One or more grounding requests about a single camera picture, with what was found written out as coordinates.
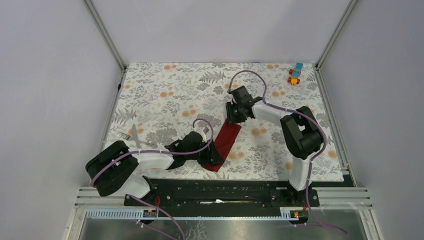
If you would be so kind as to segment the dark red cloth napkin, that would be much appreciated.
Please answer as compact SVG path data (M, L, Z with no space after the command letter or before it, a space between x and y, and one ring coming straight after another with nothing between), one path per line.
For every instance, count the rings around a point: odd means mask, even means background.
M217 150L217 153L222 158L219 163L214 164L203 164L202 167L211 172L218 172L219 169L223 166L226 161L236 138L241 130L239 124L229 124L227 120L224 121L217 137L214 141L214 146Z

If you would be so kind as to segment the silver fork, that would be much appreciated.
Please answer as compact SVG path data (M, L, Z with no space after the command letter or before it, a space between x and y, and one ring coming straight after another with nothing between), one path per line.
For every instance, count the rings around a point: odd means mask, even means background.
M126 134L126 133L124 133L124 132L119 132L119 133L118 133L118 135L119 135L121 138L123 138L124 140L127 140L127 141L135 141L135 139L134 139L134 137L133 137L133 136L128 135L128 134ZM148 146L148 147L151 147L151 148L156 148L156 147L157 147L157 145L156 145L155 143L145 142L145 141L141 141L141 140L138 140L138 143L140 143L140 144L144 144L144 145L146 145L146 146Z

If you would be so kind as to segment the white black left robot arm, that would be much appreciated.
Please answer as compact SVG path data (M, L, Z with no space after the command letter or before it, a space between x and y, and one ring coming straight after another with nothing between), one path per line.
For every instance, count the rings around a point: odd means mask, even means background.
M134 171L173 170L182 167L186 161L196 161L201 166L215 166L224 162L214 141L206 140L196 131L164 148L131 151L123 140L115 141L85 165L91 186L101 197L117 192L126 193L148 206L154 202L155 192L146 177L134 178Z

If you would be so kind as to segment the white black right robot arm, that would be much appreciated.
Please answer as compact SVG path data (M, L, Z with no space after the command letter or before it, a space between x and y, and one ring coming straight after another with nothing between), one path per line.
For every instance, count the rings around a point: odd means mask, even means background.
M288 151L292 154L292 171L287 191L287 201L293 206L301 205L306 199L305 189L310 181L311 157L324 143L316 119L308 106L296 110L286 109L264 102L262 97L252 97L245 86L228 92L232 100L227 102L226 113L229 124L239 124L248 118L259 119L281 126Z

